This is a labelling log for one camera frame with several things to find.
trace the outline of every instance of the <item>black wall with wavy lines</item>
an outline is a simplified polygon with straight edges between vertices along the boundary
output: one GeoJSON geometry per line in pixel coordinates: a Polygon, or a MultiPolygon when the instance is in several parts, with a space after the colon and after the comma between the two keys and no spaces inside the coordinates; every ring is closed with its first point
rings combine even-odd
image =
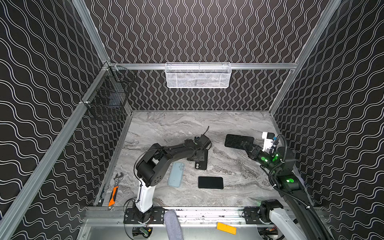
{"type": "Polygon", "coordinates": [[[75,240],[103,182],[125,120],[87,112],[14,232],[12,239],[75,240]]]}
{"type": "Polygon", "coordinates": [[[276,112],[337,240],[384,239],[384,1],[344,0],[276,112]]]}
{"type": "MultiPolygon", "coordinates": [[[[328,1],[85,2],[113,63],[292,63],[328,1]]],[[[139,110],[267,111],[286,75],[239,70],[227,89],[169,89],[164,73],[139,71],[129,101],[139,110]]]]}
{"type": "MultiPolygon", "coordinates": [[[[128,102],[135,110],[269,110],[289,70],[233,70],[228,88],[168,88],[164,71],[136,71],[128,102]]],[[[127,71],[119,70],[127,79],[127,71]]]]}
{"type": "Polygon", "coordinates": [[[115,63],[292,63],[327,0],[85,0],[115,63]]]}
{"type": "MultiPolygon", "coordinates": [[[[102,66],[70,0],[0,0],[0,217],[102,66]]],[[[82,118],[12,239],[76,239],[124,121],[82,118]]]]}
{"type": "Polygon", "coordinates": [[[0,218],[101,63],[71,1],[0,1],[0,218]]]}

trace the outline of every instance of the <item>adjustable wrench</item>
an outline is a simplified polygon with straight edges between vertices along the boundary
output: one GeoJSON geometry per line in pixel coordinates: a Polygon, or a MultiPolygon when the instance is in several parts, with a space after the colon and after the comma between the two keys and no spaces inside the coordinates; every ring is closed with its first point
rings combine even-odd
{"type": "Polygon", "coordinates": [[[124,174],[121,172],[120,176],[119,176],[119,174],[116,174],[115,178],[113,179],[115,181],[115,186],[113,187],[111,199],[110,199],[109,204],[108,204],[109,209],[112,209],[113,205],[115,204],[116,195],[118,193],[118,188],[119,188],[119,182],[123,177],[124,177],[124,174]]]}

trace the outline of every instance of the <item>yellow sponge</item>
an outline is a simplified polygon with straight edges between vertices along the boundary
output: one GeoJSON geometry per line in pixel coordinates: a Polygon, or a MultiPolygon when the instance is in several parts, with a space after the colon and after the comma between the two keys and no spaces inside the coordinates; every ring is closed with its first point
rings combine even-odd
{"type": "Polygon", "coordinates": [[[236,228],[221,222],[217,223],[217,229],[236,235],[236,228]]]}

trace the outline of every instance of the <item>gray marble surface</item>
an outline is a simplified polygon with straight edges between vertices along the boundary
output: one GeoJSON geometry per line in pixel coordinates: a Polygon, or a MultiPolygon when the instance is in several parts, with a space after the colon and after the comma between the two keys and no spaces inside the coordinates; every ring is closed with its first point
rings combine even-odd
{"type": "Polygon", "coordinates": [[[227,134],[252,136],[255,143],[262,146],[262,132],[275,132],[268,113],[264,112],[134,112],[113,174],[125,174],[120,182],[116,205],[122,206],[127,199],[136,198],[139,184],[133,174],[133,164],[152,144],[180,144],[185,139],[200,136],[208,126],[206,136],[213,146],[209,150],[207,170],[194,169],[194,162],[179,160],[185,163],[185,169],[181,186],[175,188],[167,184],[171,165],[163,180],[156,185],[154,205],[259,206],[266,199],[278,199],[285,205],[257,162],[250,160],[243,150],[224,146],[227,134]],[[224,189],[199,189],[199,176],[222,177],[224,189]]]}

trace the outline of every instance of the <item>black smartphone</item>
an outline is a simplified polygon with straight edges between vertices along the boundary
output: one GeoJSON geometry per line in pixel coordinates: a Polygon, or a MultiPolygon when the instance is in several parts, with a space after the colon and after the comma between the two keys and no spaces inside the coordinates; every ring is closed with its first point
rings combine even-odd
{"type": "Polygon", "coordinates": [[[224,189],[222,177],[199,177],[199,188],[224,189]]]}
{"type": "Polygon", "coordinates": [[[224,146],[244,150],[244,146],[253,144],[254,140],[254,137],[227,134],[224,146]]]}

